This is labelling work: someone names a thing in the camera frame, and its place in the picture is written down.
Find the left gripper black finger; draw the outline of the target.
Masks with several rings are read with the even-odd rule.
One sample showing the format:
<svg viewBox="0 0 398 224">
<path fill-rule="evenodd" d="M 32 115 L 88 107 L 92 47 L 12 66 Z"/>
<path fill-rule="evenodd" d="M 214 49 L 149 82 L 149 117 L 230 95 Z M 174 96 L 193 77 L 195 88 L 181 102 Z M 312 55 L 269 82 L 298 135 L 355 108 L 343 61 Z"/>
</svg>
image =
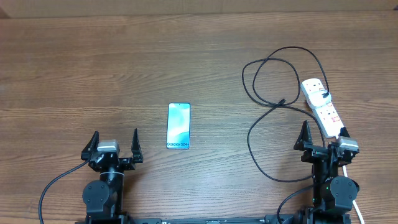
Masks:
<svg viewBox="0 0 398 224">
<path fill-rule="evenodd" d="M 81 152 L 81 160 L 87 161 L 91 158 L 94 152 L 97 151 L 99 143 L 99 132 L 95 131 L 92 138 Z"/>
<path fill-rule="evenodd" d="M 134 163 L 143 163 L 144 157 L 142 154 L 141 146 L 139 144 L 137 128 L 133 132 L 131 152 L 132 152 L 132 159 L 133 159 Z"/>
</svg>

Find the blue Galaxy S24+ smartphone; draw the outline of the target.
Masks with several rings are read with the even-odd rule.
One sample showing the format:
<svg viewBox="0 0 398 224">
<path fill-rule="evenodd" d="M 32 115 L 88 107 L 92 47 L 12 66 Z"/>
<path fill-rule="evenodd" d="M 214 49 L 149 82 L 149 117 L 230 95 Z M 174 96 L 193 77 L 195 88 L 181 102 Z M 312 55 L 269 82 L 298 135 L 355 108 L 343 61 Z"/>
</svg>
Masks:
<svg viewBox="0 0 398 224">
<path fill-rule="evenodd" d="M 168 149 L 190 147 L 190 103 L 170 103 L 167 116 Z"/>
</svg>

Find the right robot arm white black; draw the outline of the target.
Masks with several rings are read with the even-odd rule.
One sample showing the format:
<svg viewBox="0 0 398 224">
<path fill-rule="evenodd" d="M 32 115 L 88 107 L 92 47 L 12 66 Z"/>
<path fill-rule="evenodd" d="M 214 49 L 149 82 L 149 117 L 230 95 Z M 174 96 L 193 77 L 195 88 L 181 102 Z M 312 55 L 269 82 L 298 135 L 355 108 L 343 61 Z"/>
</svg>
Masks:
<svg viewBox="0 0 398 224">
<path fill-rule="evenodd" d="M 308 121 L 304 121 L 294 146 L 303 152 L 301 161 L 311 163 L 313 206 L 294 215 L 294 223 L 350 223 L 348 212 L 359 192 L 354 180 L 338 174 L 338 168 L 351 163 L 359 153 L 356 140 L 341 128 L 335 142 L 327 147 L 315 146 Z"/>
</svg>

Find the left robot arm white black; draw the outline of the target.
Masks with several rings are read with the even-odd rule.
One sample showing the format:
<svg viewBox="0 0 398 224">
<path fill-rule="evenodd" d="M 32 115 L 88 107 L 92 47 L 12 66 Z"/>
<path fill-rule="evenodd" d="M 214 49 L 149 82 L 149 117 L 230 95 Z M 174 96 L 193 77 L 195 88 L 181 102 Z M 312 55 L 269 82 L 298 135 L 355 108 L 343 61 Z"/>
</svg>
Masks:
<svg viewBox="0 0 398 224">
<path fill-rule="evenodd" d="M 114 139 L 100 141 L 97 131 L 82 150 L 81 159 L 99 172 L 99 179 L 87 184 L 82 193 L 85 223 L 134 223 L 132 216 L 123 211 L 123 189 L 125 171 L 134 170 L 144 160 L 136 129 L 131 152 L 130 157 L 120 157 L 119 143 Z"/>
</svg>

